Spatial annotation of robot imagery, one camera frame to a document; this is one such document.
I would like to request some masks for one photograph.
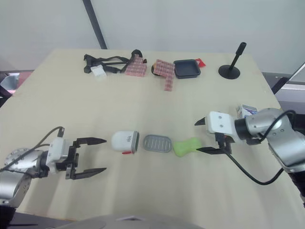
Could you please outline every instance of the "black harness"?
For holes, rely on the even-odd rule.
[[[113,57],[109,57],[109,58],[94,58],[93,56],[85,54],[84,61],[87,62],[87,65],[84,67],[84,72],[90,73],[91,67],[101,65],[101,66],[103,66],[104,71],[108,71],[111,73],[117,73],[117,72],[123,73],[126,70],[127,66],[133,61],[136,54],[138,54],[139,57],[143,57],[141,51],[137,50],[137,49],[133,50],[132,56],[130,59],[128,59],[126,57],[121,57],[121,56],[113,56]],[[103,61],[111,61],[112,59],[119,59],[121,62],[107,62],[107,63],[103,62]],[[125,66],[122,69],[110,66],[110,65],[114,65],[114,64],[125,64]]]

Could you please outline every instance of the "black pole stand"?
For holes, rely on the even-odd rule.
[[[240,75],[240,71],[238,70],[238,68],[234,67],[234,65],[236,64],[236,61],[238,60],[238,57],[243,54],[243,51],[246,47],[246,43],[242,42],[240,43],[237,51],[236,51],[236,56],[232,62],[231,65],[223,65],[218,69],[218,73],[226,79],[229,80],[233,80],[239,77]]]

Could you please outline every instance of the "gray soap dish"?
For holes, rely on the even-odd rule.
[[[143,140],[143,146],[148,151],[168,153],[172,149],[172,142],[165,136],[147,135]]]

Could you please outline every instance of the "red tab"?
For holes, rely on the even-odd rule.
[[[195,60],[200,68],[205,67],[205,63],[203,63],[203,61],[200,58],[195,59]]]

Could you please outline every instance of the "gray pole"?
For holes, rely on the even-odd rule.
[[[102,31],[100,29],[99,23],[96,19],[95,12],[91,3],[91,0],[82,0],[84,3],[85,9],[87,11],[88,17],[90,19],[91,25],[93,27],[96,38],[100,44],[101,49],[107,49]]]

